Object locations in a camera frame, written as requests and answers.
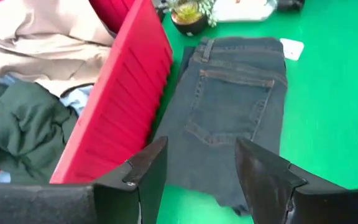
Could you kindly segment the small artificial potted plant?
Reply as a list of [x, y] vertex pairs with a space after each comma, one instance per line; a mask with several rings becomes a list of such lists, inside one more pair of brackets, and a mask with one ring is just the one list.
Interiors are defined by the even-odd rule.
[[161, 0], [158, 6], [169, 11], [177, 30], [185, 36], [195, 36], [207, 27], [215, 27], [213, 6], [216, 0]]

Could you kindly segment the dark green garment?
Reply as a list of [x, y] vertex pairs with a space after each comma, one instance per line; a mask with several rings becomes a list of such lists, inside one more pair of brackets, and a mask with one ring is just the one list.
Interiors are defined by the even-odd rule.
[[36, 83], [0, 84], [0, 170], [15, 184], [47, 184], [78, 115]]

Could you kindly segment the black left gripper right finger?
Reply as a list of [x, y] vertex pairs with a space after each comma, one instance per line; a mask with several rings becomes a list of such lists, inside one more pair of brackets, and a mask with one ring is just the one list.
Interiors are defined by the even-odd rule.
[[358, 189], [348, 190], [237, 138], [237, 176], [254, 224], [358, 224]]

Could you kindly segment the dark blue denim jeans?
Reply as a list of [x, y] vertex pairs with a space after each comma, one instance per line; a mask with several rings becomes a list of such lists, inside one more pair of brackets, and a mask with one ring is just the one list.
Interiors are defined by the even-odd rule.
[[287, 88], [279, 40], [201, 39], [156, 132], [168, 137], [167, 183], [245, 215], [235, 142], [247, 138], [279, 152]]

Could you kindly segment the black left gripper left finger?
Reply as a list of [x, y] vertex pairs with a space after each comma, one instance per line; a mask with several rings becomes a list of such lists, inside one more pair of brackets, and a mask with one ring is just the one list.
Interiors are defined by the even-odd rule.
[[0, 184], [0, 224], [156, 224], [167, 146], [160, 137], [87, 184]]

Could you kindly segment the white paper tag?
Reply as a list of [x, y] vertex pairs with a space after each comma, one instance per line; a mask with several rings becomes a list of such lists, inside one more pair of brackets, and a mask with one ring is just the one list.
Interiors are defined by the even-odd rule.
[[283, 45], [283, 53], [285, 58], [293, 61], [299, 60], [305, 47], [303, 42], [284, 38], [281, 38], [280, 42]]

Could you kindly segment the beige garment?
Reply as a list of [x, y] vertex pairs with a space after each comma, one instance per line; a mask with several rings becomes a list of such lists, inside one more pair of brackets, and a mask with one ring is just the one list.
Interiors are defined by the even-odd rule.
[[96, 82], [113, 42], [89, 0], [0, 2], [0, 77], [63, 96]]

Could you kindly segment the orange and white card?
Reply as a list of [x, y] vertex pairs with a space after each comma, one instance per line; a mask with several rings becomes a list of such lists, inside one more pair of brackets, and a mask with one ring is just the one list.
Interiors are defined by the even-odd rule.
[[278, 0], [216, 0], [213, 16], [218, 22], [260, 22], [277, 8]]

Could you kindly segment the green table mat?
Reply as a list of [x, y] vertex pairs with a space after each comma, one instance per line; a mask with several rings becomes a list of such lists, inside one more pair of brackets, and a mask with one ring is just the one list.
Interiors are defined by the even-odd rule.
[[[181, 35], [163, 20], [175, 64], [158, 126], [201, 39], [281, 38], [303, 42], [299, 60], [285, 58], [287, 93], [280, 153], [348, 189], [358, 189], [358, 0], [306, 0], [300, 12], [275, 12], [262, 22], [222, 23]], [[157, 224], [253, 224], [207, 193], [166, 184]]]

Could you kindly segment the red plastic laundry bin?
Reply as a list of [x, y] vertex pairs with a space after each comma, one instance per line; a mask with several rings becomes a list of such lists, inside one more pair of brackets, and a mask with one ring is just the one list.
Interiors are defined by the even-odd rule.
[[152, 0], [89, 0], [114, 42], [50, 183], [101, 177], [146, 144], [173, 52]]

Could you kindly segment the pale blue denim garment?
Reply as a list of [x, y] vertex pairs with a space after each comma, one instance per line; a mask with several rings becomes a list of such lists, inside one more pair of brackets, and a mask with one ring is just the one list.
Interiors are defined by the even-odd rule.
[[[0, 78], [0, 84], [7, 86], [19, 81], [19, 79], [13, 77], [10, 73]], [[60, 102], [66, 107], [73, 108], [77, 115], [80, 115], [88, 102], [92, 88], [92, 84], [74, 87], [74, 89], [64, 92], [64, 94], [59, 97]]]

